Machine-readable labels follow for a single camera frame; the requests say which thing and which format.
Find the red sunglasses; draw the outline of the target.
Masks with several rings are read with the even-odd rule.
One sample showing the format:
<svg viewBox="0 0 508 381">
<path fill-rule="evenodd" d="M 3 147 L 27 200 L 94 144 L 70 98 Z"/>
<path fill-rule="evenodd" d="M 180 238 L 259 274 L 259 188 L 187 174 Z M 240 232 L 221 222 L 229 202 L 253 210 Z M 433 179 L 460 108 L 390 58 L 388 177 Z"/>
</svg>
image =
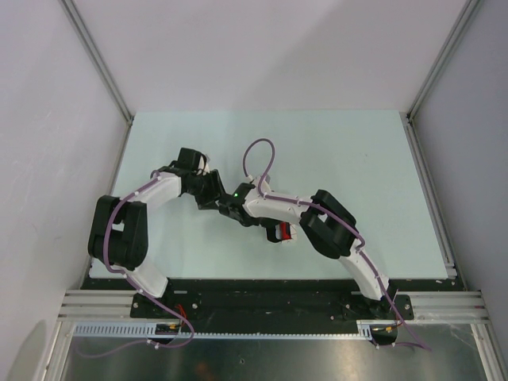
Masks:
<svg viewBox="0 0 508 381">
<path fill-rule="evenodd" d="M 281 241 L 288 241 L 291 239 L 291 225 L 286 222 L 279 224 L 279 239 Z"/>
</svg>

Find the white geometric glasses case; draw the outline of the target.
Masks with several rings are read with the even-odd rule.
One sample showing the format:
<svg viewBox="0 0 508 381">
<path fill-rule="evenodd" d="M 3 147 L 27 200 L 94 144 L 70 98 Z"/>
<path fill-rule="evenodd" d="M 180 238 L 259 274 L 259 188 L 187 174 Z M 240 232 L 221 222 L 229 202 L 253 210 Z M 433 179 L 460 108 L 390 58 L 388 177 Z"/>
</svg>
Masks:
<svg viewBox="0 0 508 381">
<path fill-rule="evenodd" d="M 283 221 L 265 230 L 267 240 L 273 244 L 289 243 L 297 240 L 296 228 L 289 222 Z"/>
</svg>

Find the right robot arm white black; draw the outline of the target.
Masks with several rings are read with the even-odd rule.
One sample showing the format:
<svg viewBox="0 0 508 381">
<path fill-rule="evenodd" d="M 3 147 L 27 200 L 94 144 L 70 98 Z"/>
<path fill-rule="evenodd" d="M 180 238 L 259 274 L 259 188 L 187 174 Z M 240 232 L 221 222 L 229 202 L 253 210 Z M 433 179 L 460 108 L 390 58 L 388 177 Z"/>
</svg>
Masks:
<svg viewBox="0 0 508 381">
<path fill-rule="evenodd" d="M 318 253 L 338 260 L 348 271 L 372 317 L 385 318 L 394 310 L 390 279 L 366 253 L 356 219 L 329 192 L 318 190 L 303 198 L 277 193 L 266 183 L 252 181 L 242 183 L 232 194 L 221 195 L 217 204 L 221 214 L 245 227 L 268 227 L 276 222 L 299 226 Z"/>
</svg>

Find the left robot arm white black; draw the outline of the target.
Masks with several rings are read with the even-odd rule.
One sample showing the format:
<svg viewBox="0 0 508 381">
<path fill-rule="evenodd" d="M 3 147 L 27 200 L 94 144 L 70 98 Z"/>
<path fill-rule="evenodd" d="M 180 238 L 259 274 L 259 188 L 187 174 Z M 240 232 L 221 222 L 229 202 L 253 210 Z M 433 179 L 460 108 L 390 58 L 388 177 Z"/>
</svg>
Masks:
<svg viewBox="0 0 508 381">
<path fill-rule="evenodd" d="M 88 254 L 108 271 L 132 280 L 136 289 L 150 295 L 148 308 L 162 318 L 174 311 L 175 297 L 166 292 L 167 276 L 148 258 L 148 217 L 182 194 L 194 196 L 204 210 L 217 209 L 225 194 L 208 157 L 191 148 L 181 148 L 176 160 L 152 171 L 146 184 L 125 197 L 99 198 L 87 244 Z"/>
</svg>

